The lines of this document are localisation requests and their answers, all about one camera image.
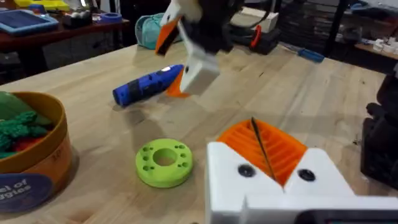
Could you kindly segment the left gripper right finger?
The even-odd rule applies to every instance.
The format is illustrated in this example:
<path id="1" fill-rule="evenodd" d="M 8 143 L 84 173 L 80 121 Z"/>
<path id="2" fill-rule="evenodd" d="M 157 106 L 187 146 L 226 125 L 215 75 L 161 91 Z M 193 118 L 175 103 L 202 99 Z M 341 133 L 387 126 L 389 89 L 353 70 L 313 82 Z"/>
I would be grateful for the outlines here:
<path id="1" fill-rule="evenodd" d="M 289 134 L 258 119 L 252 130 L 259 145 L 263 171 L 289 195 L 352 197 L 354 192 L 319 148 L 307 147 Z"/>

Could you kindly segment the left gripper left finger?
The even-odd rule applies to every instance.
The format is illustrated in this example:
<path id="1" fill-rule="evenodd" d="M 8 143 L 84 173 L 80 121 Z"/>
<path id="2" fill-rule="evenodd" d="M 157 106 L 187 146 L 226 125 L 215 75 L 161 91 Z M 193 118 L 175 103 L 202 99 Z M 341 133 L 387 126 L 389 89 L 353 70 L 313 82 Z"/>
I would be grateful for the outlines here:
<path id="1" fill-rule="evenodd" d="M 258 223 L 249 199 L 280 196 L 282 187 L 267 174 L 250 120 L 227 129 L 206 149 L 206 222 Z"/>

